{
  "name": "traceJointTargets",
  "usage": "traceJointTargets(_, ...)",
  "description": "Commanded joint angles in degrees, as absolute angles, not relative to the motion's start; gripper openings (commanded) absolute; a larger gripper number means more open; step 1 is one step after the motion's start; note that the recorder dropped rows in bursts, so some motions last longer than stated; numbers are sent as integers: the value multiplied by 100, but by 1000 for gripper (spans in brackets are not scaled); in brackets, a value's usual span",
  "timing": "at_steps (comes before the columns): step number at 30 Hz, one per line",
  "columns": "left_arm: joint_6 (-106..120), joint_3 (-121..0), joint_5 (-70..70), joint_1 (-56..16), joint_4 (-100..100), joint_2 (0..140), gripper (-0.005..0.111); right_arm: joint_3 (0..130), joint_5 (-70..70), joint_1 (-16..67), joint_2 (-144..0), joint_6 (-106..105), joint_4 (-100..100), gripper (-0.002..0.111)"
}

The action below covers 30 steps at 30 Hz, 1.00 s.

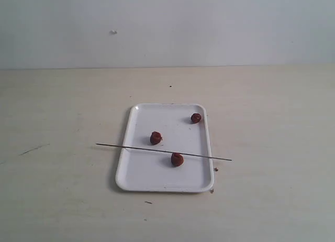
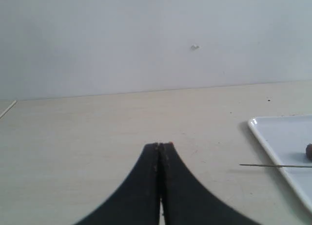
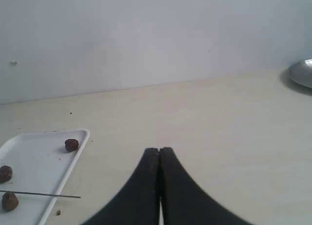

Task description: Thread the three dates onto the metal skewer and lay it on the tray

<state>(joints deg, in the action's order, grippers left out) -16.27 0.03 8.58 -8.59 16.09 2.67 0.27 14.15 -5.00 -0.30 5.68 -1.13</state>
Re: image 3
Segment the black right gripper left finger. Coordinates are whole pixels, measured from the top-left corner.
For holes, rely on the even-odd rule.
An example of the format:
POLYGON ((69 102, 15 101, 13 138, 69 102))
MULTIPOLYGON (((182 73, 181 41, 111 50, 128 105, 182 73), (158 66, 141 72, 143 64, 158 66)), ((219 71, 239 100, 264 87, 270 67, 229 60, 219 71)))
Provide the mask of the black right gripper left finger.
POLYGON ((159 150, 147 148, 131 177, 113 199, 85 225, 157 225, 160 195, 159 150))

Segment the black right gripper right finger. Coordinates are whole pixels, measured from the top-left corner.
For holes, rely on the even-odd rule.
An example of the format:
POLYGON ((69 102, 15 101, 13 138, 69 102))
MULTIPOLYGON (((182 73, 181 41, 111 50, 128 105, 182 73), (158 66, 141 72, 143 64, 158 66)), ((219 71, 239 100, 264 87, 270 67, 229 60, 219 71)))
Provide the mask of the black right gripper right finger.
POLYGON ((202 190, 170 147, 160 149, 160 181, 165 225, 250 224, 202 190))

